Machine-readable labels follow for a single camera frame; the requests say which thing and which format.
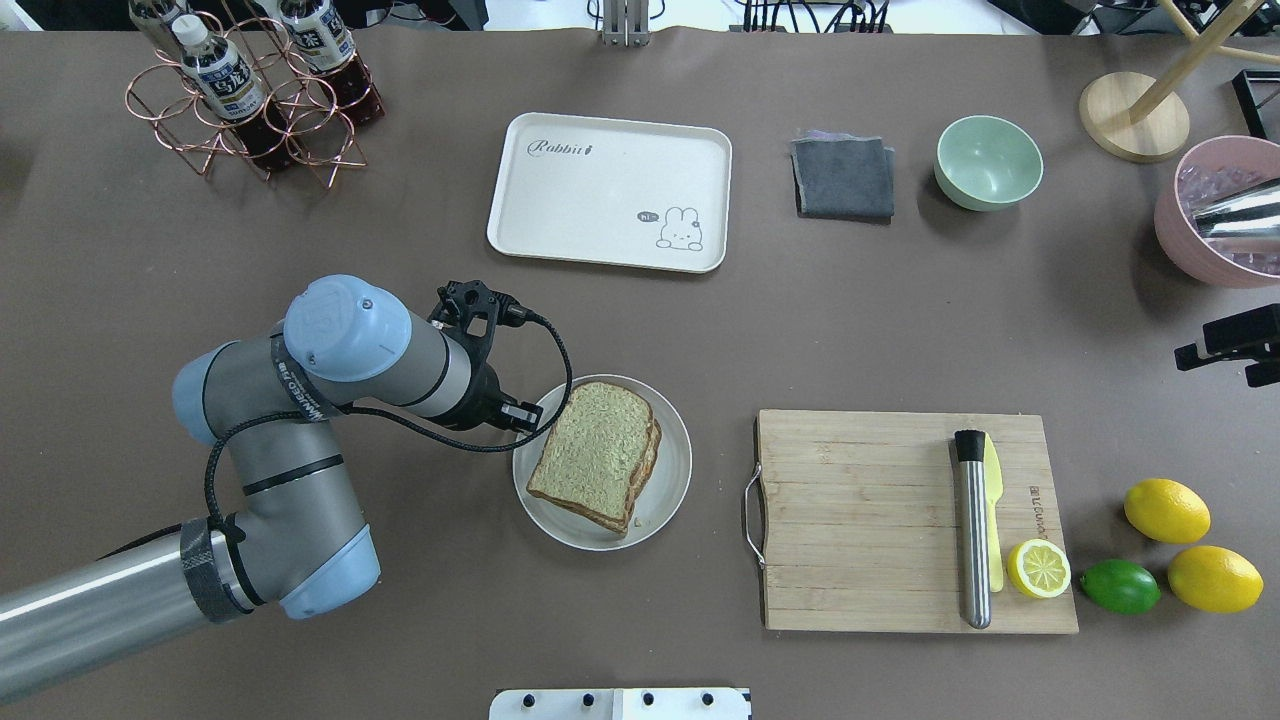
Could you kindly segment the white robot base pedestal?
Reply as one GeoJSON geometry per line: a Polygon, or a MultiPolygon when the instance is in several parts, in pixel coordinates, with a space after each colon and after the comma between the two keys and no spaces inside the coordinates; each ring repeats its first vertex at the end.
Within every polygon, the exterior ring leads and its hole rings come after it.
{"type": "Polygon", "coordinates": [[[749,689],[649,687],[508,689],[489,719],[751,719],[749,689]]]}

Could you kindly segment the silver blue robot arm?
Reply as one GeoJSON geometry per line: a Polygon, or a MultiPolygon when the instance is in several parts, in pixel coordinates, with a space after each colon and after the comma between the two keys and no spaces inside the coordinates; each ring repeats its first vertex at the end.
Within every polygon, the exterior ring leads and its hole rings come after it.
{"type": "Polygon", "coordinates": [[[371,589],[380,562],[332,421],[381,416],[516,430],[543,410],[488,365],[502,325],[548,320],[483,282],[451,282],[429,318],[353,275],[314,281],[269,334],[195,359],[175,415],[210,455],[206,512],[3,598],[3,701],[278,603],[302,620],[371,589]]]}

